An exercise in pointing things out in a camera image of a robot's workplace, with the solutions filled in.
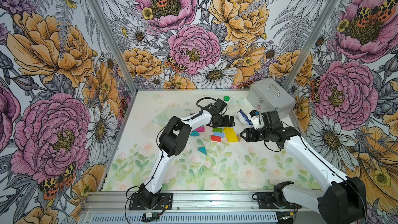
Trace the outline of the green rectangular block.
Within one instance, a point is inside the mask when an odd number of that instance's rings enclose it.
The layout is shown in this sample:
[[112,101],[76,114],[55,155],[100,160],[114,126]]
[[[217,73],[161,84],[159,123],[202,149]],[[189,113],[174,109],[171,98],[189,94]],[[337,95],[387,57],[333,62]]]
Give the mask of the green rectangular block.
[[223,132],[223,128],[213,128],[212,131],[213,131],[213,132],[220,132],[220,133],[222,133],[222,132]]

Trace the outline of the light blue block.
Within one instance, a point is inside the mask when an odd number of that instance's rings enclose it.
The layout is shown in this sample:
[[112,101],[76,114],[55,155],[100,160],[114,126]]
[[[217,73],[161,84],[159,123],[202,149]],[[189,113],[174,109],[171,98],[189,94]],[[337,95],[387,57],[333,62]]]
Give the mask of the light blue block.
[[214,132],[214,136],[218,136],[218,137],[224,138],[225,134],[222,133],[222,132]]

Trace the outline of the red block cluster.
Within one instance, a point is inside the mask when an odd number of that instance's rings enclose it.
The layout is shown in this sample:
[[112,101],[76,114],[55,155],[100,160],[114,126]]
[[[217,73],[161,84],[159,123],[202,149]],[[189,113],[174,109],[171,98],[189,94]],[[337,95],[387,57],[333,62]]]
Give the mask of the red block cluster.
[[222,141],[222,137],[212,135],[210,140],[214,141],[214,142],[221,142]]

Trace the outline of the magenta rectangular block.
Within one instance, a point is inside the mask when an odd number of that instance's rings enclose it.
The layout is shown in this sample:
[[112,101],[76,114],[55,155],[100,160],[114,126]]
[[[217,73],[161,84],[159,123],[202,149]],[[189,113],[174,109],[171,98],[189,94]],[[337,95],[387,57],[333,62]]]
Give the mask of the magenta rectangular block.
[[196,129],[197,132],[205,132],[205,127],[201,126]]

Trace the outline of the teal triangular block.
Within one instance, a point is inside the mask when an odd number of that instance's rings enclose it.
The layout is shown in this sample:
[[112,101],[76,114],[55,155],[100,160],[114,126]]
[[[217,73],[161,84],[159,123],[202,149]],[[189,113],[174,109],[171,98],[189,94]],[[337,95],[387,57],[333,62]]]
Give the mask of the teal triangular block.
[[206,147],[199,147],[199,148],[198,148],[198,151],[201,152],[201,153],[204,154],[204,155],[207,155]]

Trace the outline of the yellow block cluster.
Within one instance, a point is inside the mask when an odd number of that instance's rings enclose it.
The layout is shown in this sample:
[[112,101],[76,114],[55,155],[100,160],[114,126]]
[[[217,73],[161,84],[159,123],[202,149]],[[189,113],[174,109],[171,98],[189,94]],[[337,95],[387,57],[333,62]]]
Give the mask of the yellow block cluster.
[[235,132],[227,132],[226,133],[226,137],[228,138],[228,137],[234,137],[234,136],[236,136],[236,133]]

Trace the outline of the teal triangle cluster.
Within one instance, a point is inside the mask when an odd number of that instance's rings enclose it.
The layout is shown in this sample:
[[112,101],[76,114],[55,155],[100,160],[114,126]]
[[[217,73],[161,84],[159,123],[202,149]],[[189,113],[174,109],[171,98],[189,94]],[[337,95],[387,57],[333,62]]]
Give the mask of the teal triangle cluster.
[[191,132],[190,136],[200,136],[200,133],[194,130],[193,132]]

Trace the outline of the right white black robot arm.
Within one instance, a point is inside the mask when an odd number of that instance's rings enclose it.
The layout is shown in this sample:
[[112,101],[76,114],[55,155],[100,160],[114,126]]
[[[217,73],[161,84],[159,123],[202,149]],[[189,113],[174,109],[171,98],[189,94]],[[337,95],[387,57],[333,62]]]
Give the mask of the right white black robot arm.
[[351,224],[366,218],[366,188],[358,177],[349,177],[317,153],[291,126],[284,126],[276,111],[251,111],[252,127],[240,133],[247,143],[273,142],[295,158],[320,185],[319,190],[291,181],[274,186],[272,203],[277,208],[301,206],[318,213],[328,224]]

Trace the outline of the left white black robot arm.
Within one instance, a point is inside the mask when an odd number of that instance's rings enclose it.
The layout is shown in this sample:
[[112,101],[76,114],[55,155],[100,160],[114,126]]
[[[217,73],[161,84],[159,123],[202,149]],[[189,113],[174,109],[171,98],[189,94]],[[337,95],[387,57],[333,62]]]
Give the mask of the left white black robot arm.
[[188,117],[173,116],[157,135],[158,157],[147,180],[138,188],[140,204],[148,209],[158,204],[163,180],[176,156],[186,147],[190,134],[203,125],[222,123],[228,105],[222,99],[203,97],[197,101],[199,112]]

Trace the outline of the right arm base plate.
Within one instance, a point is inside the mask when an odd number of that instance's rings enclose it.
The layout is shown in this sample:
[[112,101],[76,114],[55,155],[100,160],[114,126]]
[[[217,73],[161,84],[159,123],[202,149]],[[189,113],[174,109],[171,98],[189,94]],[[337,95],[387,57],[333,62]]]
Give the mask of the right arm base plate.
[[252,199],[257,201],[259,209],[300,209],[298,204],[286,201],[279,192],[263,191],[256,192],[252,195]]

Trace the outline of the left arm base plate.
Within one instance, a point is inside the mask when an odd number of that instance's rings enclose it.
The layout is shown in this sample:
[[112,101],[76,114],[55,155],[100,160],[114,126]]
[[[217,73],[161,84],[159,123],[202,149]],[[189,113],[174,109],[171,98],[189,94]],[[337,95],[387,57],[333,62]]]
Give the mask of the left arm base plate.
[[160,192],[155,195],[142,196],[134,193],[129,200],[128,210],[170,210],[173,204],[173,193]]

